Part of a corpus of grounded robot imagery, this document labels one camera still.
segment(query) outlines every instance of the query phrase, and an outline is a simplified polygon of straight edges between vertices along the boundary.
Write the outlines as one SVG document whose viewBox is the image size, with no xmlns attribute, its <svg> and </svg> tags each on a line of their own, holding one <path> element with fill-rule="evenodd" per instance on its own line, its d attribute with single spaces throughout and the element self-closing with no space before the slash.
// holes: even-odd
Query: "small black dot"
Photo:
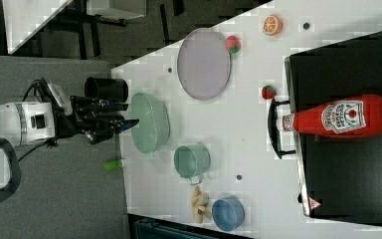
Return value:
<svg viewBox="0 0 382 239">
<path fill-rule="evenodd" d="M 309 25 L 309 23 L 304 23 L 304 24 L 302 25 L 302 27 L 303 27 L 304 30 L 308 30 L 310 26 L 311 26 L 311 25 Z"/>
</svg>

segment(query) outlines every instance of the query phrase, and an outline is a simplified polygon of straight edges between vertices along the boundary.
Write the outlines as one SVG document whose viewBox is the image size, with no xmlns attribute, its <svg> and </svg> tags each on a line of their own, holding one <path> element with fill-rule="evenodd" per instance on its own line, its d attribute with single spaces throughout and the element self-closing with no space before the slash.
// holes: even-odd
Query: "cup handle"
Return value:
<svg viewBox="0 0 382 239">
<path fill-rule="evenodd" d="M 202 175 L 198 175 L 198 182 L 197 183 L 194 183 L 192 181 L 193 177 L 190 178 L 190 182 L 191 182 L 191 186 L 195 186 L 195 185 L 198 185 L 201 183 L 201 181 L 203 181 L 203 176 Z"/>
</svg>

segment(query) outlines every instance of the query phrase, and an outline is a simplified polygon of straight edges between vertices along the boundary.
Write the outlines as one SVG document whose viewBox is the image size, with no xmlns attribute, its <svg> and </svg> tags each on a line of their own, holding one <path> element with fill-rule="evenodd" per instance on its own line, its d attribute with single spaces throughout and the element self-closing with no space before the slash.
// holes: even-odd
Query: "red ketchup bottle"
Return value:
<svg viewBox="0 0 382 239">
<path fill-rule="evenodd" d="M 362 95 L 279 118 L 282 131 L 330 137 L 366 137 L 382 133 L 382 97 Z"/>
</svg>

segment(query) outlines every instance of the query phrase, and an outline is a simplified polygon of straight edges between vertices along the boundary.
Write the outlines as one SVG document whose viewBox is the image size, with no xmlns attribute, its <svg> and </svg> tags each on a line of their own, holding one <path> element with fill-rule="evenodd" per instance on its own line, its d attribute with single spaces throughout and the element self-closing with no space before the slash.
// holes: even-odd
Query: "purple plate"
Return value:
<svg viewBox="0 0 382 239">
<path fill-rule="evenodd" d="M 224 37 L 206 28 L 191 32 L 181 45 L 177 67 L 179 81 L 189 96 L 200 101 L 219 96 L 231 72 Z"/>
</svg>

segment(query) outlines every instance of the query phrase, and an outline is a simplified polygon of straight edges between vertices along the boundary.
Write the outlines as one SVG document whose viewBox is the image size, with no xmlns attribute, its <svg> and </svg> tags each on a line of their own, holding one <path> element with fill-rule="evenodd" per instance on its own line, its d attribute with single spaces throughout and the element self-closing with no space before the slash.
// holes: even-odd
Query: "small blue bowl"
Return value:
<svg viewBox="0 0 382 239">
<path fill-rule="evenodd" d="M 235 197 L 217 200 L 212 208 L 213 220 L 222 231 L 233 231 L 244 221 L 243 204 Z"/>
</svg>

